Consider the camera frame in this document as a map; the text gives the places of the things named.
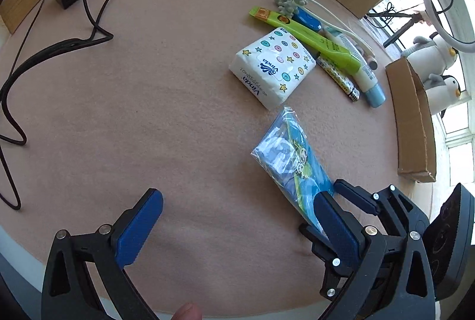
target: white stuffed toy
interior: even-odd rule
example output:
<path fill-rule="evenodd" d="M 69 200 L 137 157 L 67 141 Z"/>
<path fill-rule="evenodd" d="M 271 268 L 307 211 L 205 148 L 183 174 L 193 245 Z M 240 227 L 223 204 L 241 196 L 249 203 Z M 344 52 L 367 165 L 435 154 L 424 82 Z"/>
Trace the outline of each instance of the white stuffed toy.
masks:
<path fill-rule="evenodd" d="M 460 85 L 453 76 L 450 75 L 429 75 L 429 80 L 424 83 L 426 89 L 427 100 L 429 101 L 429 109 L 431 115 L 440 112 L 444 117 L 448 106 L 457 102 L 460 97 Z"/>
<path fill-rule="evenodd" d="M 422 83 L 429 80 L 429 75 L 442 75 L 457 60 L 458 51 L 452 48 L 438 34 L 429 39 L 423 36 L 414 38 L 414 46 L 402 51 L 401 56 L 407 58 Z"/>

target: pink felt table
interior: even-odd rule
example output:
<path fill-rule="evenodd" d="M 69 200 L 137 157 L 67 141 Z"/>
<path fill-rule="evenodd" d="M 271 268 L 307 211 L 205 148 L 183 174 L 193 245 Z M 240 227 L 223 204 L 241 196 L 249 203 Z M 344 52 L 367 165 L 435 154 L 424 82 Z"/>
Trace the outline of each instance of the pink felt table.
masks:
<path fill-rule="evenodd" d="M 390 60 L 345 8 L 319 1 L 376 51 L 388 100 L 354 104 L 317 67 L 286 104 L 331 178 L 370 191 L 398 185 Z M 88 2 L 96 14 L 103 0 Z M 236 51 L 272 29 L 248 15 L 255 5 L 274 8 L 273 0 L 111 0 L 101 25 L 112 41 L 23 75 L 9 105 L 28 144 L 2 147 L 24 207 L 0 204 L 0 225 L 46 262 L 57 230 L 93 232 L 155 187 L 163 215 L 127 267 L 153 309 L 194 300 L 206 315 L 234 316 L 322 300 L 324 266 L 297 230 L 303 220 L 250 156 L 278 110 L 228 70 Z M 1 51 L 3 79 L 34 12 Z M 20 60 L 90 32 L 80 2 L 63 11 L 46 0 Z M 4 120 L 0 127 L 14 135 Z M 0 187 L 13 199 L 3 174 Z"/>

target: plastic bag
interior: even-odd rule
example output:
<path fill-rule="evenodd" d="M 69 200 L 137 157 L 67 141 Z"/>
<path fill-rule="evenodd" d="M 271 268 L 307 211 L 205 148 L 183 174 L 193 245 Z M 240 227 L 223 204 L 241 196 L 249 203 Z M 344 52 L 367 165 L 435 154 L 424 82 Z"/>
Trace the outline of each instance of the plastic bag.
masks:
<path fill-rule="evenodd" d="M 315 157 L 294 110 L 284 107 L 251 155 L 303 218 L 323 232 L 315 217 L 314 198 L 321 191 L 333 196 L 333 183 Z"/>

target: cardboard box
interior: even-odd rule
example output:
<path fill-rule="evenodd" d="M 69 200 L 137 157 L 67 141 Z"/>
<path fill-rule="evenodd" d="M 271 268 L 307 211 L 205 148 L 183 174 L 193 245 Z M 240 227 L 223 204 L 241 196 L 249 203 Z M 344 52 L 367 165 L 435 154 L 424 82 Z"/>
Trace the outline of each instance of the cardboard box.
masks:
<path fill-rule="evenodd" d="M 398 174 L 417 182 L 436 180 L 436 142 L 427 95 L 406 58 L 386 66 L 398 129 Z"/>

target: black cable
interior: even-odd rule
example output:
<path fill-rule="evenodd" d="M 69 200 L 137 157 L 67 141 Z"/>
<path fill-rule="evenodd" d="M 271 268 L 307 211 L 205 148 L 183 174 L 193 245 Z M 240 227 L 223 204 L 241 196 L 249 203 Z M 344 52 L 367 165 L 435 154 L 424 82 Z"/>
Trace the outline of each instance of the black cable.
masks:
<path fill-rule="evenodd" d="M 436 12 L 436 14 L 440 15 L 441 13 L 447 12 L 449 9 L 452 8 L 453 4 L 454 4 L 454 0 L 450 0 L 450 4 L 448 5 L 448 7 L 441 10 L 441 11 Z"/>
<path fill-rule="evenodd" d="M 370 17 L 368 17 L 368 16 L 365 15 L 365 18 L 366 18 L 366 21 L 367 21 L 368 23 L 370 23 L 373 27 L 375 27 L 375 28 L 377 28 L 377 29 L 384 29 L 384 28 L 386 28 L 386 27 L 389 26 L 389 24 L 387 24 L 387 23 L 384 23 L 383 26 L 377 26 L 376 24 L 374 24 L 374 23 L 372 23 L 372 22 L 370 21 Z"/>
<path fill-rule="evenodd" d="M 13 70 L 15 69 L 15 66 L 17 65 L 17 61 L 18 61 L 18 57 L 20 56 L 20 53 L 21 53 L 21 50 L 23 49 L 23 46 L 25 45 L 25 42 L 27 41 L 27 37 L 31 31 L 31 28 L 33 27 L 33 24 L 35 24 L 35 21 L 36 19 L 38 18 L 38 15 L 41 11 L 41 9 L 43 8 L 43 4 L 45 3 L 45 0 L 42 0 L 41 1 L 41 4 L 39 5 L 39 8 L 38 8 L 38 11 L 36 12 L 36 15 L 35 17 L 33 18 L 33 21 L 31 22 L 29 28 L 28 28 L 28 31 L 26 32 L 25 34 L 25 37 L 23 38 L 23 41 L 21 42 L 21 46 L 20 48 L 18 49 L 18 53 L 17 53 L 17 56 L 15 56 L 15 60 L 13 62 L 13 65 L 11 66 L 11 70 L 10 70 L 10 73 L 9 73 L 9 77 L 11 76 L 11 74 L 13 73 Z"/>
<path fill-rule="evenodd" d="M 7 80 L 5 81 L 2 88 L 0 89 L 0 104 L 1 104 L 3 114 L 5 115 L 5 118 L 13 126 L 13 128 L 20 134 L 21 140 L 16 140 L 16 139 L 9 138 L 5 135 L 0 134 L 0 139 L 1 140 L 12 143 L 12 144 L 15 144 L 15 145 L 18 145 L 18 146 L 23 146 L 27 142 L 27 136 L 26 136 L 25 132 L 22 130 L 20 125 L 17 123 L 17 121 L 15 121 L 15 119 L 11 115 L 11 113 L 8 109 L 8 105 L 7 105 L 7 98 L 8 98 L 9 91 L 11 90 L 11 88 L 12 88 L 13 84 L 15 83 L 15 81 L 22 74 L 24 74 L 25 72 L 27 72 L 28 70 L 30 70 L 34 66 L 36 66 L 36 65 L 42 63 L 43 61 L 48 60 L 48 59 L 50 59 L 54 56 L 62 55 L 62 54 L 65 54 L 65 53 L 68 53 L 68 52 L 71 52 L 71 51 L 76 51 L 78 49 L 82 49 L 82 48 L 86 48 L 86 47 L 90 47 L 90 46 L 96 46 L 98 44 L 109 41 L 113 38 L 112 33 L 110 33 L 108 31 L 106 31 L 105 29 L 101 28 L 98 24 L 99 21 L 101 20 L 101 16 L 104 12 L 104 9 L 105 9 L 105 7 L 106 7 L 106 5 L 108 4 L 109 1 L 110 0 L 105 0 L 104 1 L 104 4 L 102 5 L 102 7 L 99 11 L 99 14 L 97 15 L 96 20 L 94 20 L 92 15 L 91 15 L 91 12 L 89 11 L 89 6 L 87 5 L 87 0 L 83 0 L 84 9 L 85 9 L 87 18 L 89 19 L 89 21 L 91 22 L 91 24 L 94 27 L 92 32 L 91 32 L 91 36 L 88 39 L 73 38 L 73 39 L 67 39 L 67 40 L 63 40 L 63 41 L 60 41 L 58 43 L 55 43 L 55 44 L 53 44 L 49 47 L 46 47 L 46 48 L 42 49 L 41 51 L 37 52 L 36 54 L 34 54 L 33 56 L 31 56 L 30 58 L 25 60 L 15 71 L 10 72 L 10 75 L 8 76 Z M 44 3 L 44 0 L 42 1 L 39 9 L 41 9 L 43 3 Z M 94 40 L 94 36 L 96 35 L 97 31 L 102 33 L 104 35 L 104 37 Z M 20 47 L 20 51 L 21 51 L 21 48 L 23 47 L 23 44 L 26 41 L 26 36 L 25 36 L 25 39 L 23 40 L 23 43 Z M 15 67 L 18 56 L 20 55 L 20 51 L 17 54 L 17 57 L 15 59 L 15 62 L 14 62 L 14 65 L 13 65 L 12 68 Z M 9 202 L 5 197 L 3 197 L 3 195 L 1 193 L 0 193 L 0 199 L 3 202 L 5 202 L 13 210 L 20 210 L 20 208 L 21 208 L 20 196 L 18 195 L 18 190 L 15 186 L 15 182 L 13 181 L 13 177 L 10 173 L 10 169 L 8 167 L 8 164 L 7 164 L 7 161 L 6 161 L 5 156 L 3 154 L 3 150 L 1 149 L 1 146 L 0 146 L 0 161 L 3 165 L 3 169 L 5 171 L 5 174 L 8 178 L 8 181 L 11 185 L 11 188 L 13 190 L 13 194 L 15 195 L 15 199 L 17 201 L 17 204 L 14 205 L 11 202 Z"/>

